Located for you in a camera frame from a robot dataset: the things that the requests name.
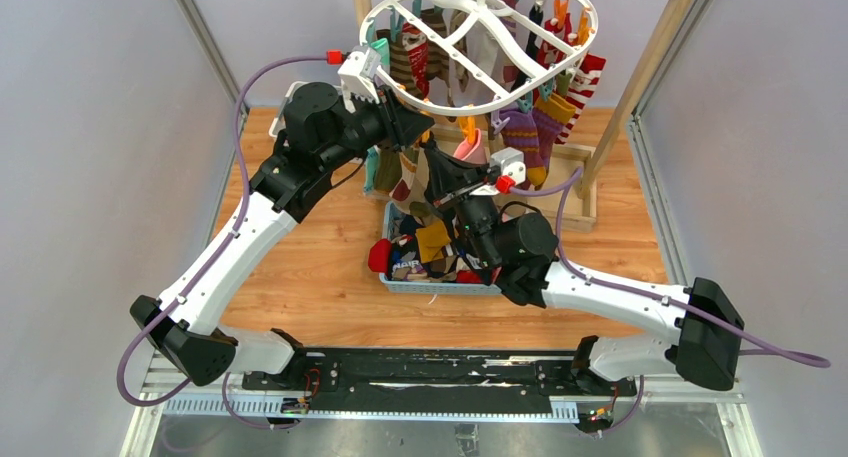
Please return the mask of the olive green sock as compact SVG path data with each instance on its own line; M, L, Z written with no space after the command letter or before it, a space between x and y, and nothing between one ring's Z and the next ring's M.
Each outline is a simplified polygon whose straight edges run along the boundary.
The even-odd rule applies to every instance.
M378 153L377 170L374 190L382 194L390 194L402 177L400 154L389 149L380 149Z

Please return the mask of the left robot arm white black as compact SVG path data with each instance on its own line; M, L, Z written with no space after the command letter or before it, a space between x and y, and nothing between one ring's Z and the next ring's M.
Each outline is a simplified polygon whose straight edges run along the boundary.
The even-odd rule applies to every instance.
M147 341L196 386L227 372L260 371L283 389L299 387L306 361L280 331L224 327L223 311L267 253L332 190L333 173L377 145L401 150L434 124L387 86L374 102L347 107L332 85L303 84L282 108L284 127L250 178L233 216L177 282L130 307Z

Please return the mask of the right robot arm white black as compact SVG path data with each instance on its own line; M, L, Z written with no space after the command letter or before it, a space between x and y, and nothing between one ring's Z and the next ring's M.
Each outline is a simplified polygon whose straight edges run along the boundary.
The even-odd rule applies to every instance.
M423 153L428 204L484 283L519 306L579 310L642 329L622 339L583 338L571 367L580 391L671 372L709 390L734 387L744 321L717 282L653 284L578 268L557 256L560 239L544 215L532 210L505 220L494 202L523 180L521 152L504 149L486 164L461 161L434 143Z

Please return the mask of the white oval sock hanger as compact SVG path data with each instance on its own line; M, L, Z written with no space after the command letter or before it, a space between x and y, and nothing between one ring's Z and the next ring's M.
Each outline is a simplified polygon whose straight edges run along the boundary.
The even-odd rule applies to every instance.
M590 35L596 38L599 25L590 25L586 10L576 0L530 0L532 4L525 10L519 8L521 0L502 1L571 46L585 43ZM413 0L409 5L440 36L456 31L466 19L465 14L438 7L430 0ZM550 68L564 60L562 52L518 26L513 19L505 18L502 22L523 46L525 53L536 63ZM385 11L375 18L370 30L369 44L382 37L389 40L390 68L385 69L382 65L380 67L387 70L390 76L413 96L429 103L451 107L476 107L492 99L493 94L486 86L472 78L446 51L429 41L421 31L405 22L395 12ZM527 83L527 75L505 56L481 25L475 25L456 46L507 90L515 91ZM374 84L379 102L386 96L386 90L391 88L380 78L375 78ZM529 110L539 88L531 90L505 108ZM401 97L397 98L405 105L415 108Z

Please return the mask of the mint green sock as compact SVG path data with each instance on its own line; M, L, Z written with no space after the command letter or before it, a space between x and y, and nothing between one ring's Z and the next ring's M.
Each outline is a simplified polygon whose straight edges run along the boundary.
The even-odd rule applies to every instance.
M370 46L378 52L381 59L381 65L385 69L390 68L390 48L389 48L389 40L386 37L378 38L374 42L370 44ZM378 160L379 160L379 151L377 147L372 147L368 150L366 159L365 159L365 182L363 185L363 192L365 194L370 194L374 191L376 174L378 168Z

